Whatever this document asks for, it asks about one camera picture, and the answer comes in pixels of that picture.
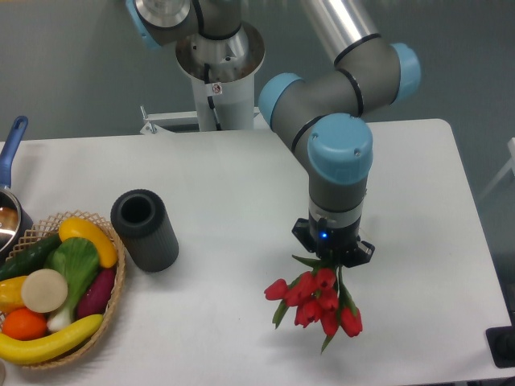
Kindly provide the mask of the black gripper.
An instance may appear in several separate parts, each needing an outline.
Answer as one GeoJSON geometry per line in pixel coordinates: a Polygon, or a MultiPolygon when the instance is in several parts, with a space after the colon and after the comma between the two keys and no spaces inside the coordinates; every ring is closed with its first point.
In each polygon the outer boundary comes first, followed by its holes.
{"type": "Polygon", "coordinates": [[[330,225],[327,219],[318,221],[312,216],[298,218],[292,233],[299,243],[318,257],[327,257],[330,252],[343,254],[340,263],[346,268],[368,264],[375,252],[375,246],[359,237],[361,219],[345,227],[330,225]]]}

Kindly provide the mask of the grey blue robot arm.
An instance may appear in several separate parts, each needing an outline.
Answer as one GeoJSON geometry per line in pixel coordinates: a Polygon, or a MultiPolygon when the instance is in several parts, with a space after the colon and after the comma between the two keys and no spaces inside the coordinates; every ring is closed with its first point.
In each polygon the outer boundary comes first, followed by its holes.
{"type": "Polygon", "coordinates": [[[154,48],[175,45],[190,78],[202,131],[250,129],[260,113],[306,170],[309,208],[293,234],[317,260],[351,268],[374,247],[359,235],[373,136],[365,113],[412,95],[418,57],[389,44],[358,1],[305,1],[311,25],[333,63],[317,80],[293,73],[254,91],[265,57],[260,33],[241,17],[239,1],[128,1],[142,37],[154,48]]]}

